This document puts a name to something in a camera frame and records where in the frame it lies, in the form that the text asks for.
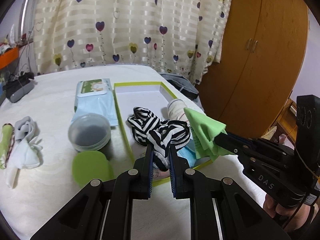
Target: wardrobe handle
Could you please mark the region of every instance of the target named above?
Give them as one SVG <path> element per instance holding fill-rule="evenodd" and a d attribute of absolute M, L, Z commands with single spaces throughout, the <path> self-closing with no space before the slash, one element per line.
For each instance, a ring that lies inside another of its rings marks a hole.
<path fill-rule="evenodd" d="M 251 43 L 251 41 L 252 41 L 252 39 L 249 39 L 249 40 L 247 41 L 246 50 L 249 50 L 249 47 L 250 47 L 250 43 Z"/>
<path fill-rule="evenodd" d="M 258 41 L 255 41 L 253 46 L 252 46 L 252 53 L 254 53 L 254 50 L 256 49 Z"/>

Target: orange basket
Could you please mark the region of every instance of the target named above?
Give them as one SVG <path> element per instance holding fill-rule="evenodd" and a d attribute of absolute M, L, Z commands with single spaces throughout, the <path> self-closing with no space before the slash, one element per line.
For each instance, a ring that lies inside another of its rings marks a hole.
<path fill-rule="evenodd" d="M 19 57 L 19 48 L 15 47 L 0 56 L 0 69 L 9 65 L 12 61 Z"/>

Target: wooden wardrobe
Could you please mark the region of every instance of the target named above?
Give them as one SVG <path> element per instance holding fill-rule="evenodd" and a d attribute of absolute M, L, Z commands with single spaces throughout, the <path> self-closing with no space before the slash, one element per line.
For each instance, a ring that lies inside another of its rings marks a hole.
<path fill-rule="evenodd" d="M 263 135 L 290 96 L 307 35 L 303 0 L 232 0 L 221 61 L 196 86 L 205 113 L 227 131 Z"/>

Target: curtain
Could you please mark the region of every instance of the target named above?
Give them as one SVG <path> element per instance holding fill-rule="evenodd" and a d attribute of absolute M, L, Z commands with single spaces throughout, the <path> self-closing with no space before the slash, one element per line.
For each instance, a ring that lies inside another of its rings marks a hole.
<path fill-rule="evenodd" d="M 200 83 L 207 67 L 220 60 L 230 3 L 38 0 L 34 26 L 38 72 L 143 64 Z"/>

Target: human hand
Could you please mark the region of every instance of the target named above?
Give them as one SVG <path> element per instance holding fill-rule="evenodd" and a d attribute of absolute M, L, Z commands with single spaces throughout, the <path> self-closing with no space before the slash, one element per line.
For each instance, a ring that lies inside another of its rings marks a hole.
<path fill-rule="evenodd" d="M 272 197 L 266 194 L 266 199 L 263 203 L 263 209 L 270 217 L 274 218 L 276 213 L 278 213 L 279 215 L 290 217 L 293 215 L 297 207 L 286 209 L 278 204 Z M 307 221 L 309 213 L 310 207 L 303 204 L 284 230 L 286 232 L 290 232 L 302 227 L 303 224 Z"/>

